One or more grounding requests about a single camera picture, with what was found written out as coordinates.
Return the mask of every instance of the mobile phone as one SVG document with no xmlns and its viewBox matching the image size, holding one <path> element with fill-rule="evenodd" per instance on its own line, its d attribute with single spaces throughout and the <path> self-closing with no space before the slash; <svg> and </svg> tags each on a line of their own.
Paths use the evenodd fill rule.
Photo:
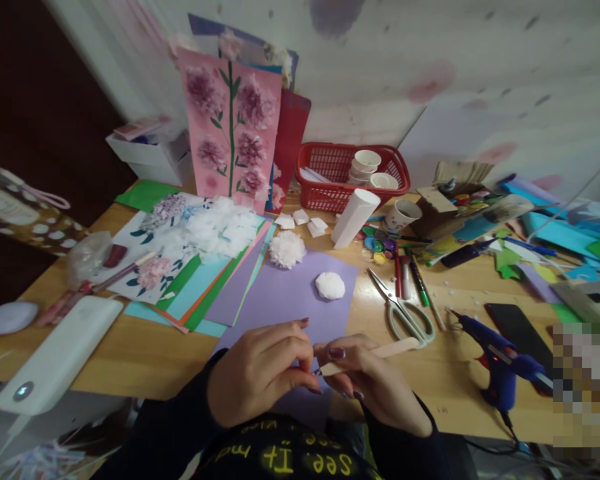
<svg viewBox="0 0 600 480">
<path fill-rule="evenodd" d="M 522 310 L 507 303 L 485 303 L 485 308 L 500 334 L 516 346 L 519 354 L 532 356 L 553 380 L 553 354 Z M 541 395 L 553 396 L 553 390 L 540 380 L 531 384 Z"/>
</svg>

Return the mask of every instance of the painted fingernail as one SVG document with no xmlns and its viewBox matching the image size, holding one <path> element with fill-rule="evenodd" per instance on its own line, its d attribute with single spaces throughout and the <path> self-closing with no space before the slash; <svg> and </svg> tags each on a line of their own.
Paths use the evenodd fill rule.
<svg viewBox="0 0 600 480">
<path fill-rule="evenodd" d="M 342 348 L 330 348 L 327 352 L 327 356 L 330 360 L 341 360 L 345 357 L 345 350 Z"/>
</svg>

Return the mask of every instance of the white mouse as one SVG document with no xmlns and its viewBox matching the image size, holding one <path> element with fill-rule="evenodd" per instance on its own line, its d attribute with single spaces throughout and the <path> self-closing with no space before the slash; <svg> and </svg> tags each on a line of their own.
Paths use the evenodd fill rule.
<svg viewBox="0 0 600 480">
<path fill-rule="evenodd" d="M 26 328 L 37 314 L 38 306 L 32 302 L 18 301 L 0 305 L 0 335 Z"/>
</svg>

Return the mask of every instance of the gray scissors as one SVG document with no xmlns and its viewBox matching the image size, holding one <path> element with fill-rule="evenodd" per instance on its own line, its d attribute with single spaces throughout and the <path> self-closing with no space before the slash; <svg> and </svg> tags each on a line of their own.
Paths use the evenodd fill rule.
<svg viewBox="0 0 600 480">
<path fill-rule="evenodd" d="M 371 269 L 367 269 L 374 283 L 385 296 L 389 302 L 389 310 L 387 310 L 387 320 L 389 321 L 389 327 L 393 334 L 402 340 L 405 336 L 398 330 L 395 322 L 396 319 L 400 320 L 407 331 L 420 342 L 418 348 L 426 347 L 435 338 L 435 328 L 433 322 L 429 316 L 416 304 L 396 298 L 396 296 L 386 287 L 386 285 L 378 278 L 378 276 Z M 420 323 L 414 318 L 413 314 L 409 311 L 412 309 L 422 318 L 426 331 L 422 330 Z"/>
</svg>

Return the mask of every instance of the white cylinder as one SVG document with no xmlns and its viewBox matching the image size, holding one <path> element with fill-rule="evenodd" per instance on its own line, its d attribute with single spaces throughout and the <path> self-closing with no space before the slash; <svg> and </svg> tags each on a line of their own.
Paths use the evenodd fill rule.
<svg viewBox="0 0 600 480">
<path fill-rule="evenodd" d="M 353 191 L 344 212 L 340 215 L 335 228 L 331 233 L 334 248 L 345 248 L 355 238 L 364 226 L 367 219 L 380 205 L 380 197 L 376 194 L 362 189 Z"/>
</svg>

